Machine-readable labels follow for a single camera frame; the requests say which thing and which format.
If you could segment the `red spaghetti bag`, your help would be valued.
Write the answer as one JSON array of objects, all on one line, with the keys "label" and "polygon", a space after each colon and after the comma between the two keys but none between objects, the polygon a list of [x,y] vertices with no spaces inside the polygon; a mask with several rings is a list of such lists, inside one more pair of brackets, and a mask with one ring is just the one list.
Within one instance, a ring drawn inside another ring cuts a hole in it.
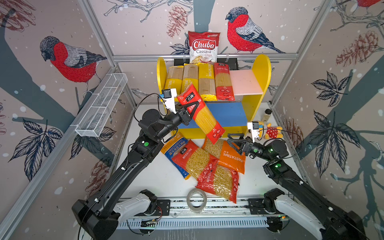
[{"label": "red spaghetti bag", "polygon": [[190,85],[181,95],[177,96],[178,101],[183,106],[190,102],[198,101],[200,103],[199,110],[194,120],[198,127],[203,133],[215,144],[225,133],[224,128],[215,119],[212,112],[209,110],[206,103],[201,98],[198,90],[195,89],[194,85]]},{"label": "red spaghetti bag", "polygon": [[229,66],[223,63],[214,63],[214,73],[217,99],[235,101]]}]

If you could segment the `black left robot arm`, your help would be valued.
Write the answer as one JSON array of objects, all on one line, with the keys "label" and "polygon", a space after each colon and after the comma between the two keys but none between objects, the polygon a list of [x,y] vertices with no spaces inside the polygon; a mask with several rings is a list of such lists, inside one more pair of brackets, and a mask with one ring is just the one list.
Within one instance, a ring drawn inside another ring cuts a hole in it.
[{"label": "black left robot arm", "polygon": [[119,224],[120,213],[114,211],[118,200],[164,146],[164,137],[176,131],[179,125],[188,125],[198,109],[199,102],[182,106],[162,116],[156,109],[147,110],[139,121],[140,135],[128,151],[128,156],[102,187],[87,200],[77,200],[72,211],[80,227],[94,240],[107,240]]}]

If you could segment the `red macaroni bag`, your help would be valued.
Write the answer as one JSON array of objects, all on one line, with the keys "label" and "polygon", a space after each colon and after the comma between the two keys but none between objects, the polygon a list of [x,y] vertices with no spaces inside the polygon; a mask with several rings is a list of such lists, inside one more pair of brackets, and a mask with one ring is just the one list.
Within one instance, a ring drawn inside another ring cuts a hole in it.
[{"label": "red macaroni bag", "polygon": [[209,163],[198,178],[197,189],[236,204],[239,174],[234,170]]},{"label": "red macaroni bag", "polygon": [[172,160],[198,181],[202,181],[218,162],[217,158],[198,147],[192,140],[181,147]]}]

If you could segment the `yellow Pastatime spaghetti bag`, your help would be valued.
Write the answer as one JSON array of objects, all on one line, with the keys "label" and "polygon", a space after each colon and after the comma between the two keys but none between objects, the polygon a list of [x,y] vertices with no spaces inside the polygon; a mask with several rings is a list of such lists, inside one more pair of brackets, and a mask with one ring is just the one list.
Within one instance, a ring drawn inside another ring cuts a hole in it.
[{"label": "yellow Pastatime spaghetti bag", "polygon": [[196,90],[199,89],[199,66],[197,64],[184,65],[181,92],[187,90],[191,84],[194,85]]},{"label": "yellow Pastatime spaghetti bag", "polygon": [[176,89],[180,94],[182,90],[184,67],[172,66],[167,72],[166,82],[164,89]]}]

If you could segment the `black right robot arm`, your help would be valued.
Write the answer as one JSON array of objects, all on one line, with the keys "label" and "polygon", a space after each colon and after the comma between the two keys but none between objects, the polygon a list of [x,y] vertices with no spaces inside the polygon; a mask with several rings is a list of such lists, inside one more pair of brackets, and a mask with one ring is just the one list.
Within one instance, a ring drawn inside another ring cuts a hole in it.
[{"label": "black right robot arm", "polygon": [[270,139],[260,144],[243,134],[229,134],[227,143],[239,155],[265,160],[267,177],[298,200],[296,203],[280,189],[270,190],[264,194],[267,212],[287,215],[318,240],[367,239],[363,221],[355,212],[345,212],[328,201],[285,163],[289,153],[284,140]]}]

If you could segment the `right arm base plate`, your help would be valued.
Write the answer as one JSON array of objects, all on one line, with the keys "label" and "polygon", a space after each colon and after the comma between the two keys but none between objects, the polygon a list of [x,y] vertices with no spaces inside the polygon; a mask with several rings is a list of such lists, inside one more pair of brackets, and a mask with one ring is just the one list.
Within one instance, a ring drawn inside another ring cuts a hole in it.
[{"label": "right arm base plate", "polygon": [[284,215],[277,210],[275,202],[270,199],[248,199],[248,205],[245,207],[250,210],[251,215]]}]

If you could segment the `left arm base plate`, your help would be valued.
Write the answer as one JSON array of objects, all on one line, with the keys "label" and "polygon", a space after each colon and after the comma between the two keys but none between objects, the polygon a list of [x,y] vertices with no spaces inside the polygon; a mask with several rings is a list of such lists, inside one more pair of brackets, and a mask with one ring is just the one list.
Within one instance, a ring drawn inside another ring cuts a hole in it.
[{"label": "left arm base plate", "polygon": [[169,216],[171,209],[171,201],[167,199],[160,199],[156,201],[156,204],[150,204],[149,209],[138,216],[144,217],[160,217]]}]

